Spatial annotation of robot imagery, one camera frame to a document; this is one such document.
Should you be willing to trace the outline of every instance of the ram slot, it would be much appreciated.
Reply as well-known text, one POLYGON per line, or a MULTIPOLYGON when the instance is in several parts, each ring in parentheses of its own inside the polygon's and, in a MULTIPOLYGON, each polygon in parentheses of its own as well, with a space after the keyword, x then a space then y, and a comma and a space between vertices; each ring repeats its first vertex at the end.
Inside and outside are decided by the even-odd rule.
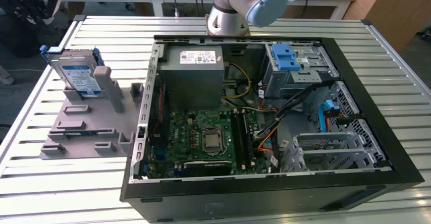
POLYGON ((230 112, 232 138, 234 147, 236 167, 249 168, 252 160, 250 139, 244 113, 230 112))

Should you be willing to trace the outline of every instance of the open computer tower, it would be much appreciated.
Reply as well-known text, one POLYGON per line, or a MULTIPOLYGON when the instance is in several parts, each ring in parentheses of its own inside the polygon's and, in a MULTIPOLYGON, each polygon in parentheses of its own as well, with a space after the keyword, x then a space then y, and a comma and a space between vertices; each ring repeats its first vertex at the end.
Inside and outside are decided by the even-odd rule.
POLYGON ((119 200, 149 222, 349 209, 422 178, 329 38, 155 36, 119 200))

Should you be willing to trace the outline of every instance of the yellow cable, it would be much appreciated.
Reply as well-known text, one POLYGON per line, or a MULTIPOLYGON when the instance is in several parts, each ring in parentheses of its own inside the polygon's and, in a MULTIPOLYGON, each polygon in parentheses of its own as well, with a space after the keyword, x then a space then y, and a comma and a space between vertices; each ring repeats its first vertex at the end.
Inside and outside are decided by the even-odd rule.
POLYGON ((236 64, 233 63, 229 63, 232 64, 237 69, 238 71, 241 71, 241 73, 244 74, 245 78, 246 78, 246 82, 248 82, 248 87, 246 87, 246 90, 244 93, 241 93, 240 95, 230 95, 230 96, 221 96, 221 99, 236 99, 236 98, 240 98, 242 97, 245 94, 248 94, 248 91, 250 89, 250 81, 249 81, 249 78, 248 78, 248 75, 245 73, 245 71, 240 68, 240 66, 237 66, 236 64))

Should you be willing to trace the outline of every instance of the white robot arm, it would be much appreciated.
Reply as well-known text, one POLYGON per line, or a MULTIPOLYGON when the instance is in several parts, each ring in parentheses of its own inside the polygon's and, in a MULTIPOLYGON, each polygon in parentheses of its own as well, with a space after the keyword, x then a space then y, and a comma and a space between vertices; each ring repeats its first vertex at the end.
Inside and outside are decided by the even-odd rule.
POLYGON ((206 20, 212 35, 245 35, 248 23, 268 26, 282 14, 288 0, 213 0, 206 20))

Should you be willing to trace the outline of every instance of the sticker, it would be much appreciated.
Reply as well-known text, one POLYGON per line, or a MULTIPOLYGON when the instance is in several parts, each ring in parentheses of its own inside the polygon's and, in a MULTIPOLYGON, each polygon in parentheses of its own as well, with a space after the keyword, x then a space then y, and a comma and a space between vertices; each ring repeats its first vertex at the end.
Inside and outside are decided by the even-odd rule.
POLYGON ((258 89, 257 93, 258 93, 258 98, 264 98, 264 90, 258 89))
POLYGON ((296 62, 297 63, 306 64, 308 63, 308 59, 306 58, 301 58, 301 59, 296 58, 296 62))
POLYGON ((277 167, 277 160, 273 157, 273 155, 270 156, 270 163, 273 164, 274 167, 277 167))
POLYGON ((181 51, 179 64, 214 64, 216 51, 181 51))
POLYGON ((281 144, 280 144, 280 147, 286 148, 288 147, 288 143, 289 143, 289 141, 282 140, 281 141, 281 144))
POLYGON ((91 70, 87 66, 62 66, 62 72, 75 91, 78 91, 82 94, 99 93, 99 87, 95 79, 90 76, 91 70))

